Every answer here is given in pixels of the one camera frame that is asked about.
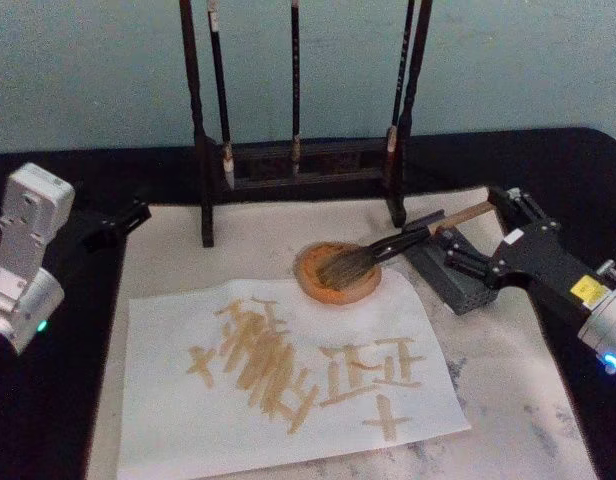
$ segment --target brush handle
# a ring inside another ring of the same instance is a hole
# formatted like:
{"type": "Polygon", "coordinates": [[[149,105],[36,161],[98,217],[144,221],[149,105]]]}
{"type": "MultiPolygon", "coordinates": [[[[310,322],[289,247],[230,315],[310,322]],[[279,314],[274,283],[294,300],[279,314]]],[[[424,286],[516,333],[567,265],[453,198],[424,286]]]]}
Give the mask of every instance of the brush handle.
{"type": "Polygon", "coordinates": [[[428,227],[423,226],[410,232],[398,233],[391,237],[384,238],[369,245],[367,248],[372,252],[372,256],[377,263],[388,260],[399,255],[401,252],[416,243],[423,242],[430,237],[428,227]]]}

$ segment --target blue led light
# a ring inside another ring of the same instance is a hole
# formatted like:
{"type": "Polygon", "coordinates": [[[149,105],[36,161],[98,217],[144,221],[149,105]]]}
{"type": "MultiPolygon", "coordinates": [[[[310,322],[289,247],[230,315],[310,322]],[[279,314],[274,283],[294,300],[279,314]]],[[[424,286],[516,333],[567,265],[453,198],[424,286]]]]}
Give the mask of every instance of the blue led light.
{"type": "Polygon", "coordinates": [[[616,357],[611,353],[607,353],[606,355],[604,355],[604,363],[606,363],[606,365],[611,365],[616,368],[616,357]]]}

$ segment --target yellow label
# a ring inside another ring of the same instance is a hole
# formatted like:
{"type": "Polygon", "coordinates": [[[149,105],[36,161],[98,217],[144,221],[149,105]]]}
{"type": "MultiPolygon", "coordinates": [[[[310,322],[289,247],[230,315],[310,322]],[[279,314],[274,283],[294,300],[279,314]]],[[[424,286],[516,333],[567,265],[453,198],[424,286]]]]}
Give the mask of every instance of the yellow label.
{"type": "Polygon", "coordinates": [[[570,289],[570,293],[581,298],[585,304],[590,306],[597,303],[607,291],[608,289],[606,287],[590,275],[584,275],[581,277],[581,279],[570,289]]]}

